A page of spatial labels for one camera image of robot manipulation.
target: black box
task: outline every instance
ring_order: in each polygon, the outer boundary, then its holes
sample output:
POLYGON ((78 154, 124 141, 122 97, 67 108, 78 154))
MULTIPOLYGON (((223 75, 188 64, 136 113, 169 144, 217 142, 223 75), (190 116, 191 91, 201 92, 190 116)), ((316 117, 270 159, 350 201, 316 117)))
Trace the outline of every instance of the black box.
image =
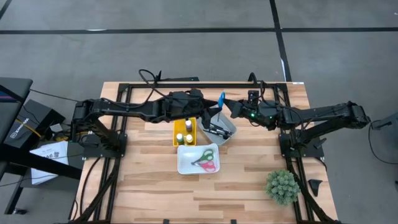
MULTIPOLYGON (((35 129, 40 135, 50 131, 50 126, 62 123, 65 118, 55 110, 34 100, 29 100, 20 110, 17 119, 35 129)), ((29 151, 39 142, 39 137, 17 121, 14 122, 5 144, 29 151)))

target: succulent plant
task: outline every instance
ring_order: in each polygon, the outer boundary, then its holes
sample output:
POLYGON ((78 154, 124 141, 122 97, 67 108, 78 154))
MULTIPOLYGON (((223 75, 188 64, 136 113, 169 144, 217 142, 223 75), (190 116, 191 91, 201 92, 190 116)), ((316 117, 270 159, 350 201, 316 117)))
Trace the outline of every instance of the succulent plant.
POLYGON ((272 171, 268 174, 264 190, 278 205, 283 206, 296 202, 300 193, 300 187, 294 181, 293 174, 287 170, 272 171))

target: white paper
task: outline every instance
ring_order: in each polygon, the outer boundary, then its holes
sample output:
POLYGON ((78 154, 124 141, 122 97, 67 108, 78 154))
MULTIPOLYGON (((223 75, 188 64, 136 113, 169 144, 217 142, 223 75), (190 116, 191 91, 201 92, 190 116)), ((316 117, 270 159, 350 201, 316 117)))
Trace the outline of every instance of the white paper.
MULTIPOLYGON (((68 163, 68 142, 61 141, 53 144, 44 145, 38 149, 31 150, 30 153, 33 153, 38 156, 46 157, 47 159, 53 159, 57 162, 61 162, 63 164, 69 165, 68 163)), ((49 172, 44 172, 41 170, 31 168, 32 173, 32 184, 37 185, 42 182, 48 181, 54 177, 56 174, 51 174, 49 172)))

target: black clip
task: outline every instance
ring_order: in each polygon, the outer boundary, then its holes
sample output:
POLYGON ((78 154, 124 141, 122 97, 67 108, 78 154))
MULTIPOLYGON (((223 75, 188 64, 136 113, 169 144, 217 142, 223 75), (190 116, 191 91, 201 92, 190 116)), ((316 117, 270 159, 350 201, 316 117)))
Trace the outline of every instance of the black clip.
POLYGON ((249 79, 248 79, 248 82, 251 82, 251 81, 253 81, 253 85, 257 85, 257 77, 253 72, 250 73, 249 79))
POLYGON ((314 196, 317 197, 319 191, 319 185, 322 183, 322 180, 310 179, 308 183, 310 184, 312 193, 314 194, 314 196))

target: concrete floor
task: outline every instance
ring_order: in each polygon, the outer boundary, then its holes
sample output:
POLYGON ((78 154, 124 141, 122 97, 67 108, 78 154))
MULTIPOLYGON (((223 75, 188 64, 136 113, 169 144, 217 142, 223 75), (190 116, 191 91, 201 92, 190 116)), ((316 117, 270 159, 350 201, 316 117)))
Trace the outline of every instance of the concrete floor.
MULTIPOLYGON (((278 0, 277 8, 281 27, 398 26, 393 0, 278 0)), ((0 20, 0 30, 173 27, 273 27, 273 20, 269 2, 260 0, 12 0, 0 20)), ((284 40, 292 79, 305 82, 312 106, 351 100, 373 120, 398 111, 398 33, 294 33, 284 40)), ((97 98, 105 81, 140 80, 140 68, 161 69, 167 78, 241 81, 255 72, 284 81, 273 33, 0 35, 0 68, 1 77, 31 78, 33 89, 74 99, 97 98)), ((72 116, 72 102, 30 97, 72 116)), ((391 132, 372 132, 372 141, 380 157, 398 162, 391 132)), ((326 137, 340 220, 396 223, 398 169, 373 157, 367 129, 326 137)), ((6 175, 0 184, 13 181, 17 177, 6 175)), ((13 188, 0 188, 0 211, 13 188)), ((30 213, 0 215, 0 223, 65 222, 75 190, 25 189, 18 207, 30 213)))

